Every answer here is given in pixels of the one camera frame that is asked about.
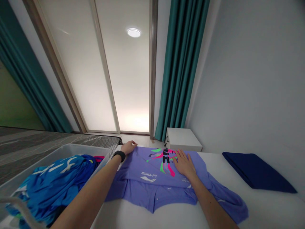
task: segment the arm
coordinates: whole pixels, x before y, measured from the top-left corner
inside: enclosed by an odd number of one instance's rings
[[[206,216],[207,222],[211,229],[214,228],[238,228],[236,223],[219,205],[214,196],[207,190],[196,174],[192,159],[188,154],[185,155],[183,150],[176,151],[178,161],[173,158],[175,166],[182,175],[186,176],[190,181],[200,206]]]
[[[128,155],[137,145],[134,141],[129,141],[122,146],[121,151]],[[104,203],[121,160],[120,155],[114,156],[104,168],[92,177],[61,213],[51,229],[90,228]]]

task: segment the person's right hand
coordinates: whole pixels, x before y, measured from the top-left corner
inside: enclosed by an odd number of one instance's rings
[[[190,154],[185,155],[183,150],[176,150],[177,159],[173,157],[176,169],[179,173],[189,178],[190,176],[196,175],[196,169],[193,165]]]

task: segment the bed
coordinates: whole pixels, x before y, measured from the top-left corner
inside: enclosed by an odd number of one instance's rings
[[[222,155],[199,153],[207,170],[220,183],[239,194],[249,209],[243,228],[305,228],[305,203],[296,195],[250,188]],[[208,228],[197,205],[170,204],[151,214],[143,207],[119,199],[104,203],[91,228]]]

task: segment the teal curtain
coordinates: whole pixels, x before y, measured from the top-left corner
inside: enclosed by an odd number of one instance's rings
[[[209,0],[172,0],[161,103],[155,138],[164,141],[167,127],[184,128]]]
[[[0,59],[32,105],[45,130],[72,132],[7,0],[0,0]]]

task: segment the forearm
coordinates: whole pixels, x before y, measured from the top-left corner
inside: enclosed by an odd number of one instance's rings
[[[196,174],[187,177],[196,193],[200,206],[207,219],[209,227],[214,228],[238,228],[236,223],[207,190]]]
[[[110,189],[121,163],[116,155],[81,189],[52,228],[90,228]]]

